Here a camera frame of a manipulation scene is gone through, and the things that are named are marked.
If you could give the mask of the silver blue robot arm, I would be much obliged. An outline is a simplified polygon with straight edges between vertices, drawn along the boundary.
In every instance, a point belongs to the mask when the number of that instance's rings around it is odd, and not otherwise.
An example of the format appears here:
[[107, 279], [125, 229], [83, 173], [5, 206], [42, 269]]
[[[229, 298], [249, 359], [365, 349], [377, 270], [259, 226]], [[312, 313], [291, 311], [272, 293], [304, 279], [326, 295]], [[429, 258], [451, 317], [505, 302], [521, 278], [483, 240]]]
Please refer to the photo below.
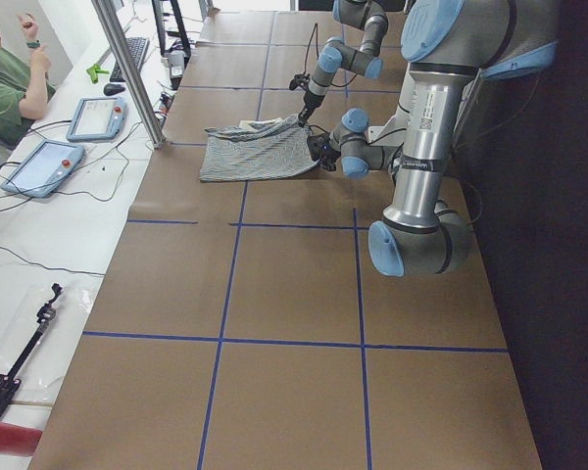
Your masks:
[[385, 170], [391, 204], [368, 231], [374, 267], [387, 276], [440, 274], [470, 250], [466, 222], [440, 198], [465, 87], [476, 78], [536, 73], [554, 60], [557, 1], [417, 1], [400, 40], [408, 68], [395, 115], [376, 137], [365, 111], [308, 140], [312, 159], [351, 178]]
[[346, 45], [341, 37], [331, 37], [319, 52], [314, 70], [294, 75], [289, 88], [304, 90], [304, 106], [298, 115], [301, 127], [322, 104], [339, 70], [373, 79], [379, 78], [382, 70], [383, 61], [379, 54], [388, 31], [383, 7], [376, 1], [339, 0], [333, 2], [332, 16], [337, 22], [362, 31], [362, 43], [355, 49]]

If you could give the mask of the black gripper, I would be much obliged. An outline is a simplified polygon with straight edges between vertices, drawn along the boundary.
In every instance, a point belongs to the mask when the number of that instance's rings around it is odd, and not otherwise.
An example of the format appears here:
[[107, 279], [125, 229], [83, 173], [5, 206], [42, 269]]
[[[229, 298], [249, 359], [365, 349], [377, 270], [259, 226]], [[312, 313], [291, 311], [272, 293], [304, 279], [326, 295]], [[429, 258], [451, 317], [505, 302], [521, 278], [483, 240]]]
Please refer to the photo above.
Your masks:
[[289, 89], [293, 91], [297, 88], [304, 90], [304, 105], [298, 115], [298, 125], [303, 128], [307, 124], [308, 118], [322, 104], [326, 95], [326, 86], [318, 83], [309, 73], [297, 73], [291, 79]]
[[327, 171], [336, 170], [336, 163], [341, 154], [330, 145], [329, 132], [308, 136], [307, 145], [313, 162]]

